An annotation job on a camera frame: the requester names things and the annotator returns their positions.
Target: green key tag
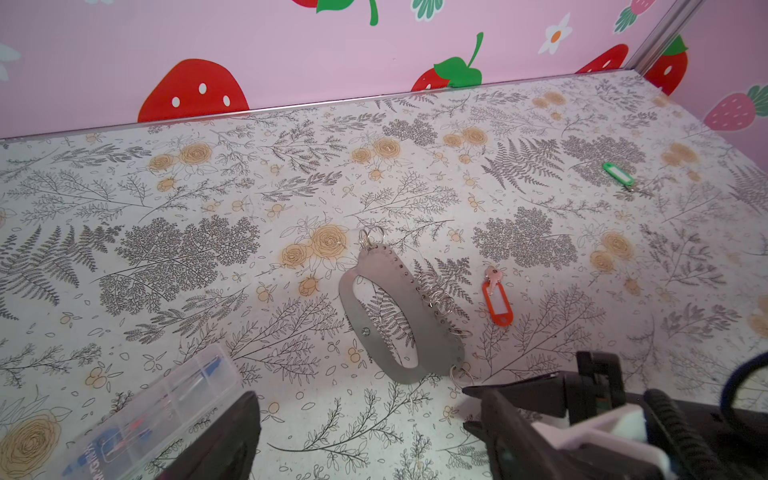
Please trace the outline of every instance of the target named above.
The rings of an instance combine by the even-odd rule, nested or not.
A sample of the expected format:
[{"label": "green key tag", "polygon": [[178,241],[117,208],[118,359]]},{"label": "green key tag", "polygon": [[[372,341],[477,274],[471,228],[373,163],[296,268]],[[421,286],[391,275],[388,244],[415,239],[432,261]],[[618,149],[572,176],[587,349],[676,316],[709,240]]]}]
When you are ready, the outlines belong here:
[{"label": "green key tag", "polygon": [[608,162],[604,163],[603,170],[607,171],[609,175],[615,178],[626,188],[632,187],[632,185],[634,185],[634,178],[630,177],[624,170],[621,170],[614,164]]}]

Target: metal plate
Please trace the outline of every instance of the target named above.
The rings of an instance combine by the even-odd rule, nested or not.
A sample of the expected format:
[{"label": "metal plate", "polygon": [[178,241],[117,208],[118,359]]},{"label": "metal plate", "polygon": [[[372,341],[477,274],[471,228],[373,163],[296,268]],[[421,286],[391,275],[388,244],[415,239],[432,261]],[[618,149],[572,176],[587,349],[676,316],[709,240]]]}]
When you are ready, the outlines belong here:
[{"label": "metal plate", "polygon": [[[387,292],[408,320],[416,344],[419,364],[407,368],[395,360],[379,331],[355,297],[353,285],[363,276]],[[389,378],[399,383],[418,382],[427,373],[447,376],[453,366],[464,361],[464,344],[449,332],[449,323],[437,310],[422,301],[419,284],[408,267],[391,248],[374,243],[361,250],[357,266],[347,270],[339,281],[339,297],[349,322],[362,346]]]}]

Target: floral floor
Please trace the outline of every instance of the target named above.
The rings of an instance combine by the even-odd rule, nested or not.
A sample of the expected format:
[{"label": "floral floor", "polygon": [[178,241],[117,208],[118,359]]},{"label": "floral floor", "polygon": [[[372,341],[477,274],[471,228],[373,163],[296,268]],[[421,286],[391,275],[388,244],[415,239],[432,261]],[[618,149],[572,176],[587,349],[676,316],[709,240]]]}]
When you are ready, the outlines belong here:
[{"label": "floral floor", "polygon": [[[629,391],[716,402],[768,349],[768,178],[634,72],[10,142],[0,162],[0,478],[41,474],[212,342],[259,395],[254,478],[489,477],[462,429],[479,402],[394,384],[349,330],[337,285],[364,226],[451,293],[462,385],[600,349]],[[392,300],[356,287],[412,365]],[[768,379],[740,404],[768,409]]]}]

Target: red strawberry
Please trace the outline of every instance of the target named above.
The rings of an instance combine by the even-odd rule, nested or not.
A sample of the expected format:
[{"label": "red strawberry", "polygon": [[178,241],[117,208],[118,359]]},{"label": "red strawberry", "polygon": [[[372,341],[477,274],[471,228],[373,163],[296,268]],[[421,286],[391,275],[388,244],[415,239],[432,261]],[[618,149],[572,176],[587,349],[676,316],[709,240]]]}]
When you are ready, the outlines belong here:
[{"label": "red strawberry", "polygon": [[140,122],[248,110],[235,77],[208,60],[191,58],[173,67],[139,111]]},{"label": "red strawberry", "polygon": [[688,54],[685,53],[687,49],[683,38],[679,35],[675,37],[667,50],[664,50],[654,66],[645,74],[645,79],[661,88],[665,94],[671,95],[682,82],[688,68]]},{"label": "red strawberry", "polygon": [[[293,0],[297,5],[307,8],[316,8],[315,12],[320,13],[323,10],[343,10],[349,7],[355,0]],[[376,7],[376,0],[369,0],[371,4],[371,25],[379,23],[379,8]]]},{"label": "red strawberry", "polygon": [[628,26],[635,23],[637,16],[645,13],[655,1],[656,0],[632,0],[631,5],[621,11],[619,19],[616,21],[614,33],[621,33],[626,30]]},{"label": "red strawberry", "polygon": [[469,63],[464,63],[459,57],[452,57],[446,61],[435,64],[434,68],[424,72],[419,80],[413,84],[411,91],[430,90],[443,87],[471,87],[482,83],[482,73],[477,68],[470,68],[472,62],[480,51],[483,33],[478,33],[475,43],[475,53]]},{"label": "red strawberry", "polygon": [[589,73],[591,71],[603,71],[613,70],[615,68],[621,68],[621,64],[624,63],[624,59],[627,58],[629,53],[629,47],[620,43],[610,50],[606,51],[593,61],[586,64],[581,70],[576,73]]},{"label": "red strawberry", "polygon": [[736,131],[749,127],[755,117],[768,117],[768,85],[728,95],[707,114],[704,124],[715,131]]}]

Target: clear plastic container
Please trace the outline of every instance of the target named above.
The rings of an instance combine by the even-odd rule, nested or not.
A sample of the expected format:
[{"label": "clear plastic container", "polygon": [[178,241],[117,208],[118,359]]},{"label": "clear plastic container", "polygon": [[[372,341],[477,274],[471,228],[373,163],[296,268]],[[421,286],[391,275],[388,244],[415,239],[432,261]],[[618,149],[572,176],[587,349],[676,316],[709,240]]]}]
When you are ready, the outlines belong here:
[{"label": "clear plastic container", "polygon": [[240,385],[240,372],[221,345],[209,345],[76,441],[48,465],[45,478],[126,478],[192,430],[201,416],[211,419],[214,408],[219,414],[226,410]]}]

